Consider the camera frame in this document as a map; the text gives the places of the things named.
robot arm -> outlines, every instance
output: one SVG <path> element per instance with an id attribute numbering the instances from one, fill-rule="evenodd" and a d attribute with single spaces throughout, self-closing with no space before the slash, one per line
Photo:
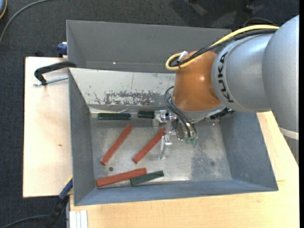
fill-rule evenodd
<path id="1" fill-rule="evenodd" d="M 271 110 L 281 132 L 298 140 L 299 16 L 275 33 L 254 31 L 226 43 L 217 56 L 209 51 L 177 61 L 172 104 L 192 122 L 226 107 L 241 112 Z"/>

red block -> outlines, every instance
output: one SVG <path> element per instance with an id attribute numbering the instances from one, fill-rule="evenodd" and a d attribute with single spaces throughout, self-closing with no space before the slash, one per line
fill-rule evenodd
<path id="1" fill-rule="evenodd" d="M 163 137 L 165 128 L 161 129 L 146 146 L 138 152 L 138 154 L 133 158 L 133 161 L 137 164 L 145 155 L 157 144 L 157 142 Z"/>
<path id="2" fill-rule="evenodd" d="M 133 127 L 131 125 L 127 125 L 124 131 L 120 134 L 120 136 L 116 139 L 115 143 L 111 146 L 111 148 L 108 150 L 108 152 L 103 156 L 101 159 L 101 163 L 103 165 L 106 165 L 108 161 L 111 159 L 111 157 L 114 155 L 114 153 L 118 150 L 120 145 L 124 142 L 126 137 L 129 135 L 129 133 L 132 131 Z"/>
<path id="3" fill-rule="evenodd" d="M 117 183 L 120 181 L 128 180 L 133 177 L 142 176 L 142 175 L 146 175 L 146 174 L 147 174 L 146 168 L 140 168 L 140 169 L 136 169 L 134 171 L 128 171 L 128 172 L 117 174 L 114 176 L 98 179 L 98 180 L 96 180 L 96 184 L 97 184 L 97 187 L 102 187 L 105 185 Z"/>

black cable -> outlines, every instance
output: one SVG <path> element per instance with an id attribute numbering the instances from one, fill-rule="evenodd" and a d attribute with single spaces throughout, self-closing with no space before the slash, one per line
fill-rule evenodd
<path id="1" fill-rule="evenodd" d="M 164 95 L 164 99 L 165 99 L 165 103 L 166 103 L 166 105 L 168 106 L 168 108 L 169 108 L 172 112 L 174 112 L 174 113 L 179 117 L 179 115 L 175 112 L 175 110 L 174 110 L 172 104 L 169 102 L 169 99 L 170 99 L 170 98 L 167 98 L 167 93 L 168 93 L 168 91 L 171 90 L 173 87 L 174 87 L 174 86 L 171 86 L 170 88 L 168 88 L 168 89 L 166 90 L 165 95 Z M 187 132 L 188 132 L 188 136 L 189 136 L 189 138 L 190 138 L 190 137 L 191 137 L 190 129 L 189 129 L 189 127 L 187 126 L 185 120 L 182 119 L 181 117 L 179 117 L 179 119 L 180 119 L 180 120 L 182 121 L 182 123 L 185 125 L 185 127 L 186 127 L 186 129 L 187 129 Z"/>
<path id="2" fill-rule="evenodd" d="M 179 63 L 176 63 L 176 64 L 173 64 L 172 65 L 172 62 L 177 58 L 173 58 L 172 60 L 171 60 L 171 62 L 169 63 L 169 65 L 171 66 L 171 67 L 178 67 L 178 66 L 180 66 L 180 65 L 183 65 L 184 63 L 186 63 L 186 62 L 189 62 L 190 60 L 192 60 L 192 59 L 194 59 L 194 58 L 196 58 L 196 57 L 198 57 L 198 56 L 200 56 L 200 55 L 202 55 L 202 54 L 204 54 L 204 53 L 206 53 L 206 52 L 208 52 L 208 51 L 211 51 L 211 50 L 213 50 L 213 49 L 215 49 L 215 48 L 218 48 L 218 47 L 220 47 L 220 46 L 222 46 L 222 45 L 224 45 L 224 44 L 226 44 L 226 43 L 229 43 L 229 42 L 231 42 L 231 41 L 234 41 L 234 40 L 239 40 L 239 39 L 243 39 L 243 38 L 246 38 L 246 37 L 249 37 L 249 36 L 253 36 L 253 35 L 262 35 L 262 34 L 269 34 L 269 33 L 274 33 L 274 32 L 276 32 L 277 31 L 277 29 L 257 29 L 257 30 L 253 30 L 253 31 L 248 31 L 248 32 L 244 32 L 244 33 L 242 33 L 242 34 L 238 34 L 238 35 L 235 35 L 235 36 L 233 36 L 233 37 L 231 37 L 231 38 L 229 38 L 229 39 L 227 39 L 227 40 L 225 40 L 225 41 L 222 41 L 222 42 L 220 42 L 220 43 L 217 43 L 217 44 L 215 44 L 215 45 L 213 45 L 213 46 L 205 46 L 205 47 L 203 47 L 202 49 L 200 49 L 200 50 L 198 50 L 196 53 L 194 53 L 191 57 L 189 57 L 189 58 L 187 58 L 187 59 L 185 59 L 185 60 L 183 60 L 183 61 L 181 61 L 181 62 L 179 62 Z"/>
<path id="3" fill-rule="evenodd" d="M 270 20 L 268 20 L 268 19 L 264 19 L 264 18 L 261 18 L 261 17 L 253 17 L 253 18 L 247 19 L 247 20 L 244 22 L 243 27 L 246 27 L 247 24 L 248 24 L 248 22 L 249 22 L 249 21 L 252 21 L 252 20 L 261 20 L 261 21 L 267 22 L 267 23 L 269 23 L 269 24 L 273 24 L 273 25 L 275 25 L 275 26 L 278 26 L 276 23 L 274 23 L 274 22 L 272 22 L 272 21 L 270 21 Z"/>
<path id="4" fill-rule="evenodd" d="M 20 223 L 20 222 L 23 222 L 23 221 L 26 221 L 26 220 L 29 220 L 29 219 L 40 219 L 40 218 L 46 218 L 46 217 L 49 217 L 49 215 L 36 215 L 36 216 L 31 216 L 31 217 L 27 217 L 27 218 L 23 218 L 23 219 L 19 219 L 19 220 L 16 220 L 8 225 L 5 225 L 5 226 L 2 226 L 0 228 L 7 228 L 7 227 L 11 227 L 17 223 Z"/>
<path id="5" fill-rule="evenodd" d="M 164 96 L 164 98 L 165 98 L 165 103 L 166 103 L 166 105 L 169 107 L 169 109 L 170 109 L 171 111 L 173 111 L 173 112 L 179 117 L 179 119 L 182 121 L 182 123 L 185 125 L 185 127 L 186 127 L 186 129 L 187 129 L 187 132 L 188 132 L 188 137 L 190 138 L 190 137 L 191 137 L 191 133 L 190 133 L 189 127 L 187 126 L 187 123 L 191 126 L 191 128 L 194 130 L 194 132 L 195 132 L 196 134 L 197 134 L 198 132 L 197 132 L 197 130 L 196 130 L 194 124 L 191 123 L 191 121 L 190 121 L 190 120 L 189 120 L 189 119 L 188 119 L 188 118 L 187 118 L 179 109 L 177 109 L 177 108 L 170 102 L 171 96 L 169 96 L 169 97 L 167 98 L 167 94 L 168 94 L 169 90 L 171 90 L 173 87 L 174 87 L 174 86 L 171 86 L 170 88 L 168 88 L 168 89 L 166 90 L 165 96 Z"/>
<path id="6" fill-rule="evenodd" d="M 31 3 L 31 4 L 29 4 L 29 5 L 25 6 L 25 7 L 23 7 L 23 8 L 20 9 L 18 12 L 16 12 L 16 13 L 9 19 L 8 23 L 5 25 L 5 27 L 4 27 L 4 29 L 3 29 L 3 32 L 2 32 L 2 34 L 1 34 L 1 36 L 0 36 L 0 45 L 1 45 L 1 41 L 2 41 L 2 39 L 3 39 L 3 36 L 4 36 L 5 31 L 7 30 L 7 28 L 8 28 L 9 25 L 10 25 L 10 23 L 13 21 L 13 19 L 17 17 L 17 15 L 19 15 L 21 12 L 23 12 L 24 10 L 26 10 L 26 9 L 28 9 L 28 8 L 30 8 L 30 7 L 32 7 L 32 6 L 34 6 L 34 5 L 37 5 L 37 4 L 43 3 L 43 2 L 47 2 L 47 1 L 54 1 L 54 0 L 40 0 L 40 1 L 36 1 L 36 2 L 33 2 L 33 3 Z"/>

wooden board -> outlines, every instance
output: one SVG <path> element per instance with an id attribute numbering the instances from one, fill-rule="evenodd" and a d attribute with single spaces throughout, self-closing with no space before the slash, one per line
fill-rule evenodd
<path id="1" fill-rule="evenodd" d="M 26 58 L 23 196 L 58 195 L 72 173 L 67 81 L 34 87 L 38 67 L 60 58 Z M 65 75 L 53 72 L 46 78 Z M 258 114 L 279 191 L 74 206 L 90 228 L 299 227 L 299 168 L 271 112 Z"/>
<path id="2" fill-rule="evenodd" d="M 39 67 L 62 58 L 27 57 L 25 61 L 23 197 L 58 195 L 72 175 L 68 81 L 33 86 Z M 67 69 L 45 75 L 66 76 Z"/>

